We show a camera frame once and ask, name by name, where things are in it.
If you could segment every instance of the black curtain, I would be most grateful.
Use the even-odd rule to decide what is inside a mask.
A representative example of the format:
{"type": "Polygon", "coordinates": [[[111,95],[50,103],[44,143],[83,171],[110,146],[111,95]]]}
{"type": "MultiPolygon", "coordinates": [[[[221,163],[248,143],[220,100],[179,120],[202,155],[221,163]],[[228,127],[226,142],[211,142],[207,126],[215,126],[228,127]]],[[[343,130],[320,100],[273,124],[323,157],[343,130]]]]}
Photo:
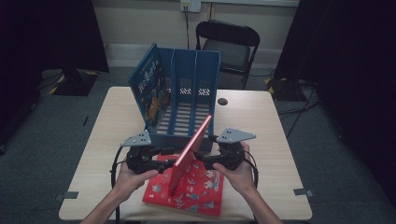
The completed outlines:
{"type": "Polygon", "coordinates": [[[92,1],[1,1],[0,133],[41,73],[65,66],[108,72],[92,1]]]}
{"type": "Polygon", "coordinates": [[[275,75],[318,83],[344,141],[396,207],[395,12],[395,1],[301,0],[275,75]]]}

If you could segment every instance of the finger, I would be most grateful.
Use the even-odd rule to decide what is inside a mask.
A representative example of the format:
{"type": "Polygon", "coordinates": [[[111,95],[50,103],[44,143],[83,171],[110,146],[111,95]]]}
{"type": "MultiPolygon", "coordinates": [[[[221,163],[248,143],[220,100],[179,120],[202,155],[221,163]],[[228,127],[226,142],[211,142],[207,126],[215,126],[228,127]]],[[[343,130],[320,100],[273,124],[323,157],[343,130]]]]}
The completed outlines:
{"type": "Polygon", "coordinates": [[[247,151],[247,152],[250,151],[250,146],[249,146],[247,143],[241,142],[241,145],[242,145],[242,148],[243,148],[245,151],[247,151]]]}
{"type": "Polygon", "coordinates": [[[220,163],[213,163],[213,168],[215,168],[217,171],[219,171],[222,175],[227,175],[228,174],[228,170],[227,168],[225,168],[223,165],[221,165],[220,163]]]}
{"type": "Polygon", "coordinates": [[[158,175],[157,170],[149,170],[141,175],[136,176],[136,180],[139,182],[144,182],[145,180],[151,179],[154,176],[158,175]]]}
{"type": "Polygon", "coordinates": [[[139,189],[139,188],[142,187],[143,185],[145,185],[145,182],[140,182],[140,183],[137,185],[136,189],[139,189]]]}
{"type": "Polygon", "coordinates": [[[129,170],[129,168],[128,168],[128,164],[126,163],[126,156],[125,156],[125,159],[123,160],[123,161],[125,161],[125,162],[123,162],[122,164],[121,164],[121,170],[129,170]]]}

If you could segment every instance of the black folding chair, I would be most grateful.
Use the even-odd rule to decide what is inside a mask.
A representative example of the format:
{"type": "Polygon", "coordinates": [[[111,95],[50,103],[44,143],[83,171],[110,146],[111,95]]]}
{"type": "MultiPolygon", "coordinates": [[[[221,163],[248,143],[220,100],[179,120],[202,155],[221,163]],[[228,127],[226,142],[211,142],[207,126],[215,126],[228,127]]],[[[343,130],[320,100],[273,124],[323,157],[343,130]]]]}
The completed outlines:
{"type": "Polygon", "coordinates": [[[201,21],[196,29],[196,49],[220,52],[220,71],[243,76],[244,90],[254,61],[260,36],[248,26],[231,24],[223,21],[201,21]],[[200,38],[205,38],[201,48],[200,38]]]}

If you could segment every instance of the right hand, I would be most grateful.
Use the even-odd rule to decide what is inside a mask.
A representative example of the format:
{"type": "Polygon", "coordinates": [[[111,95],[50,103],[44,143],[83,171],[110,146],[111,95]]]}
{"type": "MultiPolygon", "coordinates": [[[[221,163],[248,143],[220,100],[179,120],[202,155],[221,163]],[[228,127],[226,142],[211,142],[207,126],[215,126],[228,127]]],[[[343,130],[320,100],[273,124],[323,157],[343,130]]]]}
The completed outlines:
{"type": "MultiPolygon", "coordinates": [[[[241,145],[246,152],[249,152],[248,144],[241,142],[241,145]]],[[[245,157],[250,161],[248,153],[245,153],[245,157]]],[[[238,168],[233,171],[228,170],[220,163],[214,163],[213,168],[225,175],[230,181],[231,186],[240,194],[244,195],[249,191],[256,190],[253,182],[252,168],[247,162],[242,161],[238,168]]]]}

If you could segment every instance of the gray carpet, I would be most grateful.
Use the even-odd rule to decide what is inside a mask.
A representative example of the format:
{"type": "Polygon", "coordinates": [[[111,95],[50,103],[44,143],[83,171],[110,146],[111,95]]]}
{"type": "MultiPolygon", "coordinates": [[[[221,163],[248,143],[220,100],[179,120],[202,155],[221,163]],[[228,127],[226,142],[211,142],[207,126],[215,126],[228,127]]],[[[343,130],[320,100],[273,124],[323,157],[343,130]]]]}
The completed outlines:
{"type": "MultiPolygon", "coordinates": [[[[68,223],[59,219],[62,203],[54,198],[70,185],[106,91],[127,86],[131,71],[110,68],[110,74],[101,73],[87,97],[50,95],[51,86],[40,90],[35,111],[9,139],[7,152],[0,157],[0,223],[68,223]]],[[[58,72],[47,71],[43,77],[58,72]]],[[[247,90],[264,91],[264,76],[270,73],[271,69],[254,69],[247,90]]],[[[46,79],[42,85],[55,79],[46,79]]],[[[231,89],[238,89],[239,81],[240,77],[221,75],[219,85],[233,83],[231,89]]],[[[304,92],[308,96],[310,88],[304,92]]],[[[276,102],[278,111],[303,106],[303,102],[276,102]]],[[[297,114],[280,117],[288,133],[297,114]]],[[[396,223],[396,212],[382,189],[339,139],[336,123],[322,105],[300,116],[289,143],[305,188],[315,192],[309,198],[313,210],[309,223],[396,223]]]]}

